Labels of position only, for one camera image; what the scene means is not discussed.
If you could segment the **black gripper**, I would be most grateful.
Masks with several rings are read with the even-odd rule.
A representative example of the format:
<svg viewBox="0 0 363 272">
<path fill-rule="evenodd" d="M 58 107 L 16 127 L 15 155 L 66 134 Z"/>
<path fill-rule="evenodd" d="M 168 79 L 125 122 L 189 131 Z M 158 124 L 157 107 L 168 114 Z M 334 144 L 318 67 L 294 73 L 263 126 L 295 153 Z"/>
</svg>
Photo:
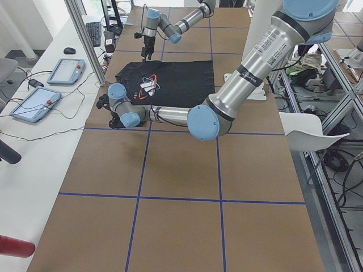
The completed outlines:
<svg viewBox="0 0 363 272">
<path fill-rule="evenodd" d="M 144 36 L 143 43 L 144 46 L 141 52 L 142 61 L 146 61 L 146 57 L 148 60 L 151 60 L 152 54 L 154 53 L 155 36 L 154 37 Z"/>
<path fill-rule="evenodd" d="M 111 120 L 109 121 L 109 127 L 111 129 L 119 129 L 121 128 L 121 121 L 120 117 L 117 115 L 117 113 L 110 111 L 111 114 Z"/>
</svg>

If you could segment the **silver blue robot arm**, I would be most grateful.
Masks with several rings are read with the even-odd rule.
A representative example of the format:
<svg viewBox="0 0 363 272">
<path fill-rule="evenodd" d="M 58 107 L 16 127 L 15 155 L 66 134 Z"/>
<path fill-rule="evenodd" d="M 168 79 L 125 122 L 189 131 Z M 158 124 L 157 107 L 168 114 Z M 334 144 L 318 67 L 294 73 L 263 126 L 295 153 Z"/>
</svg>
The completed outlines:
<svg viewBox="0 0 363 272">
<path fill-rule="evenodd" d="M 173 24 L 170 18 L 163 12 L 150 8 L 146 14 L 146 23 L 141 31 L 134 34 L 135 39 L 143 37 L 141 50 L 142 61 L 151 60 L 155 49 L 155 41 L 159 31 L 163 33 L 164 39 L 170 40 L 173 44 L 182 39 L 182 34 L 187 32 L 199 21 L 211 17 L 216 7 L 216 1 L 199 1 L 199 6 L 192 10 L 185 17 Z"/>
<path fill-rule="evenodd" d="M 186 126 L 201 141 L 226 134 L 239 106 L 258 88 L 263 79 L 285 64 L 284 57 L 296 45 L 322 43 L 331 38 L 338 1 L 283 1 L 271 17 L 271 26 L 243 57 L 217 93 L 208 95 L 193 108 L 133 105 L 126 88 L 114 83 L 108 88 L 109 106 L 125 128 L 143 121 Z"/>
</svg>

